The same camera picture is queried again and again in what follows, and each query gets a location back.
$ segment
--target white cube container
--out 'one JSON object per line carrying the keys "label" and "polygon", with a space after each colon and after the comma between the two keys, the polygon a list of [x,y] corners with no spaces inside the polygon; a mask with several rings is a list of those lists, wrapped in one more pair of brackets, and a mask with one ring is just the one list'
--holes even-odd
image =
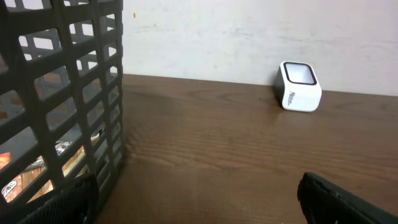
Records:
{"label": "white cube container", "polygon": [[315,111],[322,96],[315,72],[306,63],[282,62],[274,88],[279,103],[287,110]]}

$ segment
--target brown wooden surface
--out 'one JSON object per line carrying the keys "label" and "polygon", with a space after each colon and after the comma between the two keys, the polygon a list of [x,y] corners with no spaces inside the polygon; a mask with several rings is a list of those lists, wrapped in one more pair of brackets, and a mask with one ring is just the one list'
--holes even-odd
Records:
{"label": "brown wooden surface", "polygon": [[306,223],[306,171],[398,215],[397,97],[324,91],[298,113],[269,86],[123,83],[124,167],[97,223]]}

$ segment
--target orange package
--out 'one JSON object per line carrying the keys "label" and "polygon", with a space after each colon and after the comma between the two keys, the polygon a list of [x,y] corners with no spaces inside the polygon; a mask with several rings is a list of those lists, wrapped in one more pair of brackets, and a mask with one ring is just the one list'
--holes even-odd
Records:
{"label": "orange package", "polygon": [[[0,169],[11,162],[11,153],[0,154]],[[2,188],[1,194],[7,202],[12,201],[22,191],[22,177],[18,175],[14,180]]]}

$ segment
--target logo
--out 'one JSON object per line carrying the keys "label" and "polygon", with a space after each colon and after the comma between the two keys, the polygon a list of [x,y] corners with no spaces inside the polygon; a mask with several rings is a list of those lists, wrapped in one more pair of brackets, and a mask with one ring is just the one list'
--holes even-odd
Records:
{"label": "logo", "polygon": [[290,91],[289,100],[287,101],[287,104],[288,104],[288,105],[290,105],[290,104],[292,103],[293,97],[294,97],[295,95],[296,95],[295,92]]}

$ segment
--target wood grain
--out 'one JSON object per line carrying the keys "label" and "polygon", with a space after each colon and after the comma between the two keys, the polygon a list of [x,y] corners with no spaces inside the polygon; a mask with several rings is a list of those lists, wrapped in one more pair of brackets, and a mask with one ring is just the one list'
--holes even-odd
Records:
{"label": "wood grain", "polygon": [[298,113],[269,86],[123,83],[124,167],[97,223],[306,223],[306,171],[398,215],[397,97],[324,91]]}

